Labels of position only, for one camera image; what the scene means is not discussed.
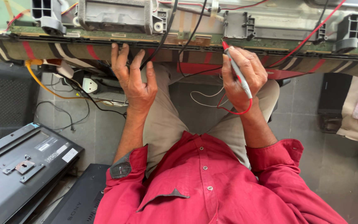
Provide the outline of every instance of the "yellow cable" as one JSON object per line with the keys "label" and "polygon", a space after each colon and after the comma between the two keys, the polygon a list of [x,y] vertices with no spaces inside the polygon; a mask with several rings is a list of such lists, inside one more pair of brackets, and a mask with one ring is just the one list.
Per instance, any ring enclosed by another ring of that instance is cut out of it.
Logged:
{"label": "yellow cable", "polygon": [[60,97],[62,99],[86,99],[86,100],[90,100],[88,98],[85,98],[85,97],[65,97],[65,96],[61,96],[61,95],[58,95],[56,93],[54,93],[52,90],[48,89],[44,84],[42,84],[42,82],[35,76],[35,74],[33,73],[32,69],[31,69],[31,64],[34,64],[34,65],[41,65],[42,64],[42,60],[38,60],[38,59],[35,59],[35,60],[26,60],[26,67],[27,69],[29,70],[31,76],[33,77],[33,79],[35,79],[35,81],[42,87],[44,88],[46,91],[52,93],[53,95],[57,96],[57,97]]}
{"label": "yellow cable", "polygon": [[[42,60],[40,59],[34,59],[34,60],[26,60],[25,62],[25,65],[27,67],[27,69],[29,70],[31,76],[33,77],[33,79],[35,79],[35,81],[42,87],[44,88],[46,91],[52,93],[53,95],[57,96],[57,97],[60,97],[62,99],[86,99],[86,100],[90,100],[92,101],[91,99],[89,98],[85,98],[85,97],[65,97],[65,96],[61,96],[61,95],[58,95],[56,93],[54,93],[52,90],[48,89],[44,84],[42,84],[42,82],[35,76],[35,74],[33,73],[33,70],[31,69],[31,65],[41,65],[43,62]],[[107,100],[98,100],[98,101],[95,101],[96,103],[97,102],[102,102],[103,104],[105,104],[106,106],[114,106],[114,105],[108,105],[106,103],[104,103],[103,101],[106,101],[106,102],[110,102],[111,104],[113,104],[113,102],[111,101],[107,101]]]}

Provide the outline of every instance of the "yellow wire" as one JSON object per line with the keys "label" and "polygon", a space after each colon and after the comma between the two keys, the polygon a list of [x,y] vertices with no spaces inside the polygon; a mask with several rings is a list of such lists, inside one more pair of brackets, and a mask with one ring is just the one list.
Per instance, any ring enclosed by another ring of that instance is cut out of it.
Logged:
{"label": "yellow wire", "polygon": [[64,12],[62,12],[61,14],[66,13],[68,10],[71,10],[71,8],[73,8],[74,6],[76,6],[78,3],[75,3],[74,5],[70,6],[68,9],[66,9]]}
{"label": "yellow wire", "polygon": [[[58,95],[56,93],[54,93],[52,90],[48,89],[44,84],[42,84],[42,82],[35,76],[35,74],[33,73],[33,70],[31,69],[31,63],[34,62],[33,64],[35,65],[41,65],[42,64],[42,61],[41,60],[38,60],[38,59],[35,59],[35,60],[26,60],[25,62],[25,65],[27,67],[27,69],[29,70],[31,76],[33,77],[33,79],[35,79],[35,81],[42,87],[44,88],[46,91],[52,93],[53,95],[57,96],[57,97],[60,97],[62,99],[86,99],[86,100],[90,100],[92,101],[91,99],[89,98],[85,98],[85,97],[65,97],[65,96],[61,96],[61,95]],[[107,100],[98,100],[98,101],[95,101],[96,103],[97,102],[102,102],[103,104],[105,104],[106,106],[114,106],[114,105],[108,105],[106,103],[104,103],[103,101],[106,101],[106,102],[110,102],[111,104],[113,104],[113,102],[111,101],[107,101]]]}
{"label": "yellow wire", "polygon": [[86,100],[90,100],[88,98],[85,98],[85,97],[65,97],[65,96],[61,96],[61,95],[58,95],[56,93],[54,93],[52,90],[48,89],[44,84],[42,84],[42,82],[35,76],[35,74],[33,73],[33,70],[31,69],[31,61],[30,60],[26,60],[26,67],[27,69],[29,70],[31,76],[33,77],[33,79],[35,79],[35,81],[42,87],[44,88],[46,91],[52,93],[53,95],[57,96],[57,97],[60,97],[62,99],[86,99]]}

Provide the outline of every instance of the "beige cloth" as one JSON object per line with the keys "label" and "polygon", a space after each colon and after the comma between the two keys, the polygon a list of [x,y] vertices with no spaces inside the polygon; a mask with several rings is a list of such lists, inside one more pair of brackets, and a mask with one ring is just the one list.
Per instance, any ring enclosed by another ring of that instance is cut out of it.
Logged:
{"label": "beige cloth", "polygon": [[358,101],[358,77],[353,76],[351,87],[342,107],[342,125],[336,132],[351,140],[358,141],[358,119],[352,117],[353,110]]}
{"label": "beige cloth", "polygon": [[[177,73],[161,64],[154,64],[158,92],[146,118],[143,130],[143,144],[149,144],[147,155],[146,177],[155,169],[165,153],[179,141],[187,126],[179,119],[178,111],[169,96],[169,77]],[[278,100],[280,87],[275,80],[268,80],[257,96],[263,116],[267,121]],[[224,141],[237,156],[239,161],[250,168],[246,154],[246,141],[239,115],[228,113],[207,134]]]}

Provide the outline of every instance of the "khaki trousers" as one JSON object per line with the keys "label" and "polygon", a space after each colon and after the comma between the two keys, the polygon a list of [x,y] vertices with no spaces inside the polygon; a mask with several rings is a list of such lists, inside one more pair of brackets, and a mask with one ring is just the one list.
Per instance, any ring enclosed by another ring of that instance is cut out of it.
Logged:
{"label": "khaki trousers", "polygon": [[[189,131],[179,119],[178,111],[172,104],[169,96],[168,84],[170,77],[177,76],[174,69],[161,64],[154,64],[158,92],[147,115],[144,130],[143,144],[149,144],[147,155],[146,177],[156,168],[165,153],[179,141],[183,131]],[[278,100],[280,87],[275,80],[268,80],[258,92],[259,107],[267,122]],[[224,141],[233,150],[238,160],[250,168],[246,152],[246,140],[239,115],[228,113],[207,134]]]}

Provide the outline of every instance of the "green circuit board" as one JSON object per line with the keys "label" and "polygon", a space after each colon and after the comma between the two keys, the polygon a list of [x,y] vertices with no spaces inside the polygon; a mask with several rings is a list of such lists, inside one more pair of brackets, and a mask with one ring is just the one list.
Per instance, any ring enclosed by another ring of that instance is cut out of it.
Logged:
{"label": "green circuit board", "polygon": [[[47,41],[48,38],[53,38],[45,34],[40,27],[30,27],[30,26],[12,26],[10,32],[17,34],[19,36],[39,36],[44,37]],[[174,39],[186,40],[189,33],[187,32],[171,32]],[[202,35],[208,37],[209,46],[221,46],[222,36],[218,34],[209,34],[209,33],[196,33],[192,41],[196,40],[197,35]],[[82,29],[67,29],[67,38],[85,38],[90,40],[106,40],[107,44],[109,41],[119,40],[119,41],[135,41],[135,42],[151,42],[159,43],[162,36],[161,35],[146,35],[140,33],[118,33],[118,32],[104,32],[104,31],[85,31]],[[245,48],[254,48],[254,49],[264,49],[264,50],[277,50],[277,51],[288,51],[296,48],[300,41],[291,41],[291,40],[279,40],[279,39],[262,39],[254,38],[251,41],[247,40],[226,40],[228,44],[241,46]],[[303,51],[317,52],[323,54],[330,54],[333,50],[334,43],[326,42],[319,45],[313,45],[311,42],[308,42],[303,48]],[[351,54],[358,54],[358,48],[353,50]]]}

